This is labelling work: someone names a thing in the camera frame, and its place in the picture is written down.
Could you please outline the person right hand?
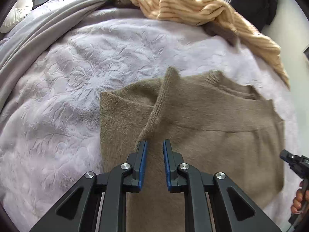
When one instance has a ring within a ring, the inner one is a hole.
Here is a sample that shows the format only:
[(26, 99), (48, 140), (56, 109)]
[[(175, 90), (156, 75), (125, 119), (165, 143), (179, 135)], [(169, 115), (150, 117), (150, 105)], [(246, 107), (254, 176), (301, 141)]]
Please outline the person right hand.
[(292, 214), (299, 214), (301, 212), (302, 204), (301, 202), (303, 199), (305, 199), (308, 202), (309, 199), (309, 191), (307, 190), (305, 194), (302, 193), (302, 186), (304, 181), (301, 181), (299, 186), (300, 188), (296, 192), (296, 196), (293, 199), (292, 206), (291, 206), (291, 212)]

